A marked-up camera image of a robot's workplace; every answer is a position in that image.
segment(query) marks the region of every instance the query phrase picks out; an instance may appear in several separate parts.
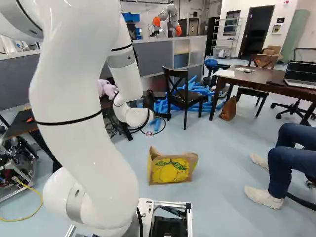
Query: lemon print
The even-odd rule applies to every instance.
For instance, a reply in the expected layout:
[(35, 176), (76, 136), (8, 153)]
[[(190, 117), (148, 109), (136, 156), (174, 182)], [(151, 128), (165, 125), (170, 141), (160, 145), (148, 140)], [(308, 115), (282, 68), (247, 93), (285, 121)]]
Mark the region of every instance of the lemon print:
[(168, 164), (161, 169), (159, 179), (164, 183), (174, 182), (177, 174), (177, 169), (172, 164)]
[(155, 183), (185, 181), (190, 173), (190, 164), (182, 158), (160, 159), (152, 169), (152, 180)]

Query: green panel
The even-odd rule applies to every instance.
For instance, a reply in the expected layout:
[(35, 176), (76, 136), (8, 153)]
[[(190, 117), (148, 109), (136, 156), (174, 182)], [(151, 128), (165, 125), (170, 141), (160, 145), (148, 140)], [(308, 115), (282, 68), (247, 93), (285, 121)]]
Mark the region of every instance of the green panel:
[(281, 55), (283, 56), (282, 61), (287, 63), (293, 59), (294, 49), (297, 48), (298, 43), (304, 33), (305, 25), (310, 16), (308, 10), (296, 10), (291, 22), (291, 26), (288, 30)]

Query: laptop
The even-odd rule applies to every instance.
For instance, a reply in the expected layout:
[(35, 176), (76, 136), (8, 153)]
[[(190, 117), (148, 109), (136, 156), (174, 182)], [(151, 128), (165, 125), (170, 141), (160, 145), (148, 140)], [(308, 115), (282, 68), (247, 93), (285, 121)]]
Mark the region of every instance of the laptop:
[(316, 89), (316, 63), (289, 61), (284, 81), (289, 86)]

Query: brown bag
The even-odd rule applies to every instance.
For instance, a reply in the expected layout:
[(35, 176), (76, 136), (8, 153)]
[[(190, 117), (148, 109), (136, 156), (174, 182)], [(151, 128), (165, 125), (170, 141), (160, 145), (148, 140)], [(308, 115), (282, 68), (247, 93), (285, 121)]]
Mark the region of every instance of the brown bag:
[(236, 103), (237, 103), (236, 96), (233, 96), (232, 98), (230, 98), (223, 106), (222, 112), (219, 115), (219, 117), (226, 121), (232, 120), (236, 115)]
[(181, 155), (163, 155), (150, 147), (147, 177), (149, 185), (192, 181), (198, 155), (186, 152)]

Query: desk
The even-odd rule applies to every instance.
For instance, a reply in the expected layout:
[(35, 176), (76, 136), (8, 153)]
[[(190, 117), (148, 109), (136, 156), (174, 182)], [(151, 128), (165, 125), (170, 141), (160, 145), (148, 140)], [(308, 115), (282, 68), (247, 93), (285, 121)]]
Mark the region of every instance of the desk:
[[(240, 68), (240, 67), (253, 69), (255, 71), (249, 74), (243, 73), (241, 71), (236, 70), (236, 68)], [(308, 108), (307, 113), (305, 113), (304, 118), (301, 121), (301, 124), (309, 125), (307, 120), (313, 113), (314, 109), (316, 108), (316, 90), (293, 87), (293, 86), (288, 86), (286, 84), (284, 84), (284, 86), (266, 84), (268, 80), (271, 80), (274, 82), (282, 82), (284, 79), (285, 71), (271, 70), (271, 69), (266, 69), (266, 68), (246, 67), (243, 65), (233, 65), (230, 67), (230, 70), (235, 72), (234, 78), (225, 78), (221, 76), (218, 77), (214, 99), (212, 102), (212, 109), (209, 116), (210, 121), (212, 121), (214, 117), (219, 92), (221, 88), (225, 85), (225, 83), (229, 83), (230, 87), (227, 93), (226, 100), (230, 98), (233, 86), (240, 85), (240, 86), (246, 86), (248, 88), (253, 88), (256, 90), (262, 90), (262, 91), (271, 92), (271, 93), (275, 93), (279, 95), (286, 95), (286, 96), (294, 97), (297, 99), (311, 101), (312, 104)]]
[[(102, 110), (112, 106), (112, 103), (107, 96), (101, 97), (100, 103)], [(25, 122), (25, 120), (30, 117), (34, 117), (32, 109), (20, 111), (14, 118), (12, 124), (8, 127), (8, 130), (4, 134), (4, 137), (12, 138), (22, 134), (29, 133), (33, 137), (33, 139), (38, 143), (38, 145), (43, 149), (43, 151), (45, 151), (46, 154), (48, 154), (48, 156), (53, 160), (53, 172), (55, 172), (57, 169), (61, 167), (61, 164), (58, 162), (58, 160), (55, 158), (55, 156), (52, 154), (52, 152), (46, 145), (43, 137), (40, 134), (36, 122)], [(128, 140), (133, 140), (132, 135), (128, 131), (127, 124), (123, 122), (121, 122), (120, 124)]]

